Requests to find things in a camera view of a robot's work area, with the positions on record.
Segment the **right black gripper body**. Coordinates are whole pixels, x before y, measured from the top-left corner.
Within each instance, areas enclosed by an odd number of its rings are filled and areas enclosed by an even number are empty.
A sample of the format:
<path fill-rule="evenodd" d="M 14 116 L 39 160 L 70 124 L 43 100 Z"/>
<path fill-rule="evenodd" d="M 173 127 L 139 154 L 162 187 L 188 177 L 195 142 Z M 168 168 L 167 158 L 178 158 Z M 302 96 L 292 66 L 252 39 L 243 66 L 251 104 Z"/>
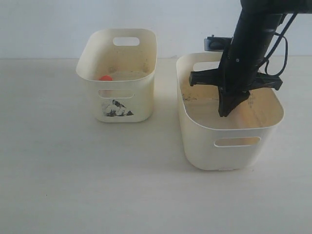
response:
<path fill-rule="evenodd" d="M 249 92 L 260 88 L 279 90 L 282 80 L 280 73 L 269 75 L 259 72 L 261 63 L 267 64 L 265 54 L 268 46 L 256 44 L 236 49 L 229 44 L 222 53 L 217 68 L 193 71 L 189 76 L 190 86 L 213 85 L 227 94 Z"/>

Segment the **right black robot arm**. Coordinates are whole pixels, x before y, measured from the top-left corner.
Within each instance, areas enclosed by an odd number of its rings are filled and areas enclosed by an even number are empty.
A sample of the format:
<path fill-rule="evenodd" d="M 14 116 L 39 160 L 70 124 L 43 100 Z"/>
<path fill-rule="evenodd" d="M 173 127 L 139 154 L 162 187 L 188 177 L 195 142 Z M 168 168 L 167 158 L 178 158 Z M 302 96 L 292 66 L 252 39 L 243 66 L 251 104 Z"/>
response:
<path fill-rule="evenodd" d="M 218 88 L 220 117 L 226 117 L 246 101 L 250 91 L 261 88 L 279 90 L 281 72 L 270 75 L 259 68 L 269 59 L 285 37 L 298 14 L 310 14 L 310 0 L 242 0 L 241 13 L 231 38 L 211 35 L 204 40 L 206 52 L 221 52 L 215 69 L 191 72 L 190 86 Z"/>

